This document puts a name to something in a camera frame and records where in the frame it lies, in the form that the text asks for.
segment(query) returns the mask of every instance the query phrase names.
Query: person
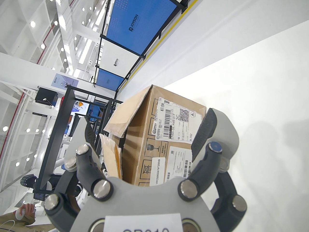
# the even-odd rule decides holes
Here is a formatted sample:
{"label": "person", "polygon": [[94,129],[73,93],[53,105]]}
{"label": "person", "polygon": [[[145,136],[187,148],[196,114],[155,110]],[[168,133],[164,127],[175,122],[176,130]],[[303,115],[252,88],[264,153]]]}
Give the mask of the person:
{"label": "person", "polygon": [[[25,214],[21,220],[17,217]],[[0,216],[0,232],[49,232],[57,231],[53,224],[33,225],[35,222],[34,204],[23,204],[18,210]]]}

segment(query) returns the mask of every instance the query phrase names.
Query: white banner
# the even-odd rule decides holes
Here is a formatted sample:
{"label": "white banner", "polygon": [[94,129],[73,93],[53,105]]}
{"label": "white banner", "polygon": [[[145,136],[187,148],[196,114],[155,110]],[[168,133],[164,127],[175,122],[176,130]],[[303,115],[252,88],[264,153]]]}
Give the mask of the white banner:
{"label": "white banner", "polygon": [[104,40],[101,69],[125,77],[137,59],[137,55]]}

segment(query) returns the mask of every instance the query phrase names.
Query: shipping label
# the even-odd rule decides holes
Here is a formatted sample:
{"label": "shipping label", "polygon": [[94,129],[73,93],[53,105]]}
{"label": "shipping label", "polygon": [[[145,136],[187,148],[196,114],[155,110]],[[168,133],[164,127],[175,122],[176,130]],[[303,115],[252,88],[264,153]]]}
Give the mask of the shipping label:
{"label": "shipping label", "polygon": [[188,178],[191,173],[191,164],[191,149],[171,146],[169,149],[164,182],[167,182],[174,177]]}
{"label": "shipping label", "polygon": [[201,122],[202,115],[199,113],[160,97],[152,134],[156,140],[191,144]]}

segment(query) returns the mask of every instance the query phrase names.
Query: open box flap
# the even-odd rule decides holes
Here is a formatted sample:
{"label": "open box flap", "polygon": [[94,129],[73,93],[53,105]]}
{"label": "open box flap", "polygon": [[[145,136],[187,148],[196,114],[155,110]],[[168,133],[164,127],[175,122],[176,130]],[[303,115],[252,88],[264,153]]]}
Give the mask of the open box flap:
{"label": "open box flap", "polygon": [[120,104],[112,117],[107,122],[104,131],[111,133],[119,138],[124,137],[130,122],[145,99],[147,93],[153,85],[143,89],[128,100]]}

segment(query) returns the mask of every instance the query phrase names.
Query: white cable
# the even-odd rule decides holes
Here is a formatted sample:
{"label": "white cable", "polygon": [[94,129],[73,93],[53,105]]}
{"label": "white cable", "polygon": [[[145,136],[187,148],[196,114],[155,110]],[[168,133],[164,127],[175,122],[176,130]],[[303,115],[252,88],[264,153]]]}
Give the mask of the white cable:
{"label": "white cable", "polygon": [[1,227],[2,227],[4,224],[6,224],[6,223],[9,222],[9,221],[14,222],[13,226],[11,226],[11,228],[10,228],[7,232],[11,231],[11,229],[15,226],[15,221],[14,221],[14,220],[8,220],[8,221],[2,223],[1,226],[0,226],[0,229],[1,229]]}

